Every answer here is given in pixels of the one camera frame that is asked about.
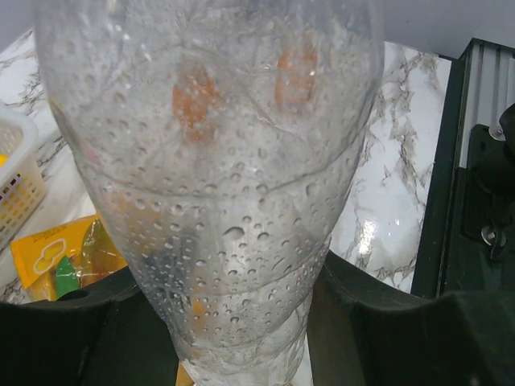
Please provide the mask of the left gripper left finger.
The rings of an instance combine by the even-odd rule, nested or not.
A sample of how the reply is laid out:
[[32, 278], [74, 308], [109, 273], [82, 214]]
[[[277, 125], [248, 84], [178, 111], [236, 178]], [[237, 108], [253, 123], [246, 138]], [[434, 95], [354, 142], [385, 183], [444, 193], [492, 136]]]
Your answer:
[[178, 365], [128, 269], [54, 302], [1, 305], [3, 385], [173, 385]]

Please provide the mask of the clear plastic bottle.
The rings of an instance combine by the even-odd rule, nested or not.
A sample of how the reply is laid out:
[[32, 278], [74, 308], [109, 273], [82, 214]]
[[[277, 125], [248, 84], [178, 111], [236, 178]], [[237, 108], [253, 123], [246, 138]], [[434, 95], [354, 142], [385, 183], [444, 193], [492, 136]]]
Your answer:
[[36, 1], [47, 100], [198, 385], [286, 385], [384, 65], [379, 1]]

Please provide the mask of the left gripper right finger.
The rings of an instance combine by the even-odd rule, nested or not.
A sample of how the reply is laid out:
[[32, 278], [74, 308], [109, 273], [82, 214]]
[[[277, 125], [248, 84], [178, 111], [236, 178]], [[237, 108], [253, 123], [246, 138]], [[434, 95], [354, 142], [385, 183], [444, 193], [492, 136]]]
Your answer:
[[511, 385], [514, 295], [419, 298], [329, 253], [307, 324], [316, 385]]

